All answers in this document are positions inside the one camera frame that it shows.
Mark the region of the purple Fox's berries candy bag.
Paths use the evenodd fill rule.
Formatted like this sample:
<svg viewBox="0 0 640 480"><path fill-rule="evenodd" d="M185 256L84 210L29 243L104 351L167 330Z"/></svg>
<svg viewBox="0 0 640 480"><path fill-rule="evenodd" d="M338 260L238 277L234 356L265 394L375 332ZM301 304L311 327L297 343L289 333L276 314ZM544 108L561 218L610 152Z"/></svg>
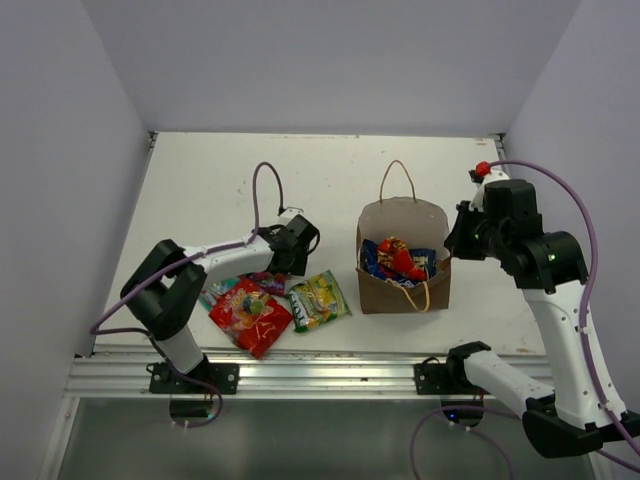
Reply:
<svg viewBox="0 0 640 480"><path fill-rule="evenodd" d="M286 274L254 272L247 274L247 278L270 295L285 297L287 294L289 277Z"/></svg>

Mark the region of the blue Kettle chips bag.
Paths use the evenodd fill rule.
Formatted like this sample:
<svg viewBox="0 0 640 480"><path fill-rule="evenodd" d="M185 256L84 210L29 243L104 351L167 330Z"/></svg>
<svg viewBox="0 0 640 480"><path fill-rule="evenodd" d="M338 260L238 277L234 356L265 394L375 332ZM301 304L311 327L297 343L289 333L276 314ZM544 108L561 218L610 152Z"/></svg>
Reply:
<svg viewBox="0 0 640 480"><path fill-rule="evenodd" d="M436 251L428 248L416 248L410 249L409 253L411 255L414 264L422 269L429 278L433 278L437 274L436 268Z"/></svg>

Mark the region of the yellow green Fox's candy bag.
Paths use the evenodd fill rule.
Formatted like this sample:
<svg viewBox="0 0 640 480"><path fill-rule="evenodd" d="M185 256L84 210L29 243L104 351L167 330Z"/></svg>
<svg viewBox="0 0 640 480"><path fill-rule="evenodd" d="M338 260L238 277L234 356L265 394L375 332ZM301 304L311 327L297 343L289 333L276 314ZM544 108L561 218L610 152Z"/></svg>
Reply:
<svg viewBox="0 0 640 480"><path fill-rule="evenodd" d="M289 290L288 299L297 333L308 332L352 314L338 281L330 270L294 285Z"/></svg>

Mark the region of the brown paper bag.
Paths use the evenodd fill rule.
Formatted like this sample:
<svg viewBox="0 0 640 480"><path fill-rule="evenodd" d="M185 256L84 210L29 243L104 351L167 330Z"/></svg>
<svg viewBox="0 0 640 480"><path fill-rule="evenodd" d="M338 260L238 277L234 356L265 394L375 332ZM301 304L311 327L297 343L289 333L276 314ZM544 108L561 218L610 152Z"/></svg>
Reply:
<svg viewBox="0 0 640 480"><path fill-rule="evenodd" d="M410 194L384 196L364 206L356 226L356 272L360 308L364 314L427 313L449 307L451 265L450 253L444 247L449 234L447 215L437 204L417 197L413 182ZM437 274L427 281L412 281L395 275L385 281L360 268L359 254L364 239L379 245L395 236L410 249L436 251Z"/></svg>

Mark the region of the red snack sticks bag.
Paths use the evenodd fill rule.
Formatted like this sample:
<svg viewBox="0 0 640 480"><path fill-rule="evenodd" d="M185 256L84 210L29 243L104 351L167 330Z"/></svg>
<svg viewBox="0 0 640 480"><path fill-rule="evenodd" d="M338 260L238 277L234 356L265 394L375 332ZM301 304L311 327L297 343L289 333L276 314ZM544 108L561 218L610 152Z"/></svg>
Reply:
<svg viewBox="0 0 640 480"><path fill-rule="evenodd" d="M386 271L412 281L427 281L428 273L413 260L406 243L390 236L377 246L377 261Z"/></svg>

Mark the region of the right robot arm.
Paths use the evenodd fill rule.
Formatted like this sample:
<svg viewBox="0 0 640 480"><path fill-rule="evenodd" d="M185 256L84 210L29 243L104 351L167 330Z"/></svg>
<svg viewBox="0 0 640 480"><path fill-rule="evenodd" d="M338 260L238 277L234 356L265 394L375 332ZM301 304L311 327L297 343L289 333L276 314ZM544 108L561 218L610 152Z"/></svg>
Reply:
<svg viewBox="0 0 640 480"><path fill-rule="evenodd" d="M534 186L488 180L457 211L446 248L463 260L494 258L514 279L540 331L553 383L521 373L476 341L449 351L449 387L494 395L545 458L581 456L638 437L639 416L611 385L590 314L580 305L588 280L581 247L567 232L544 232Z"/></svg>

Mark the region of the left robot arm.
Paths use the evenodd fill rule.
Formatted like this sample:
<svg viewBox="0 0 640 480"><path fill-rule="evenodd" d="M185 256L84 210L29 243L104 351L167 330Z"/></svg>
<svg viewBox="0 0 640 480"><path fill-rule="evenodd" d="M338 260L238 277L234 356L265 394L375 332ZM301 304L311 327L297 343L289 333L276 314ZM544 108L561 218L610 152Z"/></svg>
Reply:
<svg viewBox="0 0 640 480"><path fill-rule="evenodd" d="M300 276L319 238L319 229L297 214L228 244L187 248L163 240L125 283L120 299L173 365L175 384L197 392L207 383L209 362L188 322L201 291L254 272Z"/></svg>

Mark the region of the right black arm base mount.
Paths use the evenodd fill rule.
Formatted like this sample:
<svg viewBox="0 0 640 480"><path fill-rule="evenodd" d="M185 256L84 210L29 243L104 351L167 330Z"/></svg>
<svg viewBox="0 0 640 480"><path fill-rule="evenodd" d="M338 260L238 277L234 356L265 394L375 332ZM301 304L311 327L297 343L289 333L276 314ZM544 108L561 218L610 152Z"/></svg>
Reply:
<svg viewBox="0 0 640 480"><path fill-rule="evenodd" d="M445 361L435 356L413 365L413 381L417 395L464 395L470 390L454 377Z"/></svg>

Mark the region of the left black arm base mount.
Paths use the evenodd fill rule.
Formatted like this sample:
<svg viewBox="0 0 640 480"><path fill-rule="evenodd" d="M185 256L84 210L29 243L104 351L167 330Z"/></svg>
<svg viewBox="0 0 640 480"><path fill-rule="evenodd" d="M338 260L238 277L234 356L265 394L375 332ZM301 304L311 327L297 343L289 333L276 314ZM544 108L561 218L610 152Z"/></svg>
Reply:
<svg viewBox="0 0 640 480"><path fill-rule="evenodd" d="M146 371L151 375L148 390L152 394L208 393L205 387L194 384L197 380L213 385L223 395L234 395L240 379L239 365L236 363L201 363L186 374L189 381L177 376L164 362L148 364Z"/></svg>

